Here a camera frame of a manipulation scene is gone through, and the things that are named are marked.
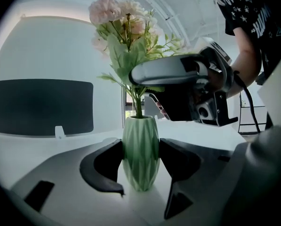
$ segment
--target black t-shirt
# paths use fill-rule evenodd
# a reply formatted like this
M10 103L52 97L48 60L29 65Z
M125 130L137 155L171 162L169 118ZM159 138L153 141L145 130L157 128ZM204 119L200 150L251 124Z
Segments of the black t-shirt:
M217 0L226 19L225 32L241 27L261 50L266 78L281 59L281 28L263 0Z

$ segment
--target person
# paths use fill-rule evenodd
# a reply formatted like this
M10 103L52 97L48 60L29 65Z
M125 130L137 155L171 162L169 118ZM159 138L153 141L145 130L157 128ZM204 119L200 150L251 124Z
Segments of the person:
M266 0L217 0L217 3L225 17L225 33L235 36L239 48L239 55L231 66L233 71L239 71L238 76L248 87L257 79L263 62L264 73L259 76L262 84L281 59L281 27L275 16ZM221 73L209 70L209 79L214 90L222 87ZM227 98L241 91L242 87L234 83ZM269 127L271 120L267 116L266 128Z

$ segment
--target human arm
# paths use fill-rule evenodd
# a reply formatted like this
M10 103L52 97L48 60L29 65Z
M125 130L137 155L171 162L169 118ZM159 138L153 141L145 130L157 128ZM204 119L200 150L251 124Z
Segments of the human arm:
M233 29L236 42L239 48L239 55L233 65L233 71L239 71L238 76L243 80L248 87L251 85L261 70L261 58L259 51L254 47L249 36L238 27ZM214 90L221 89L223 85L222 74L213 70L209 70L209 80ZM232 97L242 91L242 87L238 86L235 82L231 89L227 92L227 98Z

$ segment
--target bouquet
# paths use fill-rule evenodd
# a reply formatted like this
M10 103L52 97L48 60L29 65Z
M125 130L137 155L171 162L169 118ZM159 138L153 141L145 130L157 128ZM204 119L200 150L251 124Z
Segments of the bouquet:
M184 40L174 34L163 34L154 18L154 11L145 11L134 0L97 0L89 7L90 21L96 27L93 46L103 56L110 57L111 67L121 81L112 74L99 78L119 84L132 97L136 117L142 119L141 96L147 89L162 92L164 88L141 87L130 83L128 75L143 62L190 53ZM165 43L159 44L160 36Z

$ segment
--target black screen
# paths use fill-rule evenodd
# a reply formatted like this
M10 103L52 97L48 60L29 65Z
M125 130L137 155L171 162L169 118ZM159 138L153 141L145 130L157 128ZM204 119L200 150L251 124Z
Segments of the black screen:
M25 79L0 81L0 133L54 136L93 130L93 84L90 82Z

